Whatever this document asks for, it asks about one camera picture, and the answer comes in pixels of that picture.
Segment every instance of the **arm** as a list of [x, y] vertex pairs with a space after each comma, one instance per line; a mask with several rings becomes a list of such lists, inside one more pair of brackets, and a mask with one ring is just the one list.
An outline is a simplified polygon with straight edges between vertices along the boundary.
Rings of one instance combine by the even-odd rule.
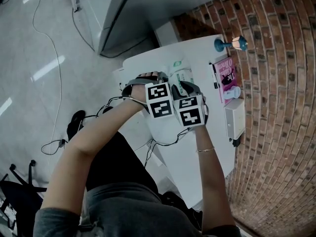
[[[214, 146], [205, 125], [196, 129], [198, 150]], [[198, 152], [203, 192], [202, 232], [223, 225], [236, 225], [228, 203], [225, 178], [215, 150]]]
[[85, 183], [95, 155], [142, 108], [126, 99], [80, 130], [66, 145], [41, 208], [63, 209], [80, 215]]

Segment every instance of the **chair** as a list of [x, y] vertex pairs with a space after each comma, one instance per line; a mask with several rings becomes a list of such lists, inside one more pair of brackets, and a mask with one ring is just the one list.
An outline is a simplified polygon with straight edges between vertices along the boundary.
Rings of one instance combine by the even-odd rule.
[[[16, 168], [14, 164], [11, 164], [10, 171], [21, 184], [5, 181], [8, 174], [6, 174], [0, 181], [0, 188], [2, 189], [2, 192], [6, 198], [0, 210], [4, 213], [5, 208], [11, 205], [16, 211], [15, 217], [18, 237], [33, 236], [35, 214], [40, 209], [42, 204], [42, 198], [37, 194], [37, 192], [46, 191], [46, 188], [34, 187], [32, 184], [32, 167], [35, 165], [36, 162], [31, 160], [29, 164], [28, 183], [14, 171]], [[14, 223], [13, 226], [10, 226], [9, 219], [8, 227], [11, 229], [14, 228]]]

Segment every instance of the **gray floor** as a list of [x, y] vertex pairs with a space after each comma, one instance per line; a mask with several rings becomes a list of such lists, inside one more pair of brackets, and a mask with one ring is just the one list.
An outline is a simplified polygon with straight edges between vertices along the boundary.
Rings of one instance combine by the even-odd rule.
[[[59, 150], [49, 157], [40, 151], [50, 141], [53, 131], [60, 99], [59, 72], [55, 67], [37, 81], [31, 80], [56, 55], [51, 42], [32, 27], [39, 0], [25, 4], [22, 1], [11, 0], [0, 5], [0, 106], [9, 98], [12, 100], [0, 116], [0, 178], [11, 163], [26, 176], [28, 164], [34, 159], [38, 163], [35, 179], [44, 185], [62, 153]], [[119, 94], [112, 71], [120, 68], [125, 58], [152, 49], [152, 44], [146, 41], [119, 58], [100, 57], [78, 35], [71, 12], [70, 0], [41, 0], [35, 17], [35, 26], [52, 37], [58, 56], [65, 58], [61, 64], [62, 103], [54, 139], [67, 138], [66, 127], [74, 112], [84, 109], [88, 115], [95, 114], [110, 97]], [[83, 11], [75, 13], [75, 20], [89, 40], [83, 14]], [[137, 137], [142, 135], [133, 132], [127, 127], [124, 135], [130, 135], [128, 141], [137, 149], [141, 146]]]

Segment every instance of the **brick wall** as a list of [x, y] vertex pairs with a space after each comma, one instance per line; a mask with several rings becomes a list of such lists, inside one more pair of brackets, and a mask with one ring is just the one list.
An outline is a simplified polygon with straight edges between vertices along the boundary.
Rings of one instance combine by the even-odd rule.
[[174, 18], [182, 40], [243, 35], [228, 49], [246, 132], [227, 177], [233, 215], [262, 236], [316, 228], [316, 0], [214, 0]]

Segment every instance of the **sleeve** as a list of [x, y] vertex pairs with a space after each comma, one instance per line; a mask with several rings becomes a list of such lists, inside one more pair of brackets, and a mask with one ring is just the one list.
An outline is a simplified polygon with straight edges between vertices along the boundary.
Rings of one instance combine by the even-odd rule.
[[74, 237], [80, 217], [62, 209], [45, 208], [36, 213], [33, 237]]
[[233, 225], [225, 225], [215, 227], [203, 233], [204, 235], [211, 235], [216, 237], [241, 237], [239, 227]]

